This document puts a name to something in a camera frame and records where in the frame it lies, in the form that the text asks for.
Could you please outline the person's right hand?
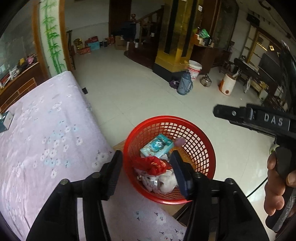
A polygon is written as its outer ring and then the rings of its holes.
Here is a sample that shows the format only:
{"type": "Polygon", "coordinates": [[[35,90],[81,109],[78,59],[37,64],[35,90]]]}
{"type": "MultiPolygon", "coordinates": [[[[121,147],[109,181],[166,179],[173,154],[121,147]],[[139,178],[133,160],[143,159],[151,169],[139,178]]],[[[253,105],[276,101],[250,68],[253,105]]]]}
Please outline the person's right hand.
{"type": "Polygon", "coordinates": [[[279,174],[276,172],[275,165],[276,156],[275,152],[273,152],[269,155],[269,158],[267,160],[267,183],[264,187],[264,210],[269,216],[274,215],[277,210],[283,209],[285,204],[285,200],[283,198],[285,187],[290,186],[292,188],[295,188],[295,171],[289,173],[286,180],[283,181],[279,174]]]}

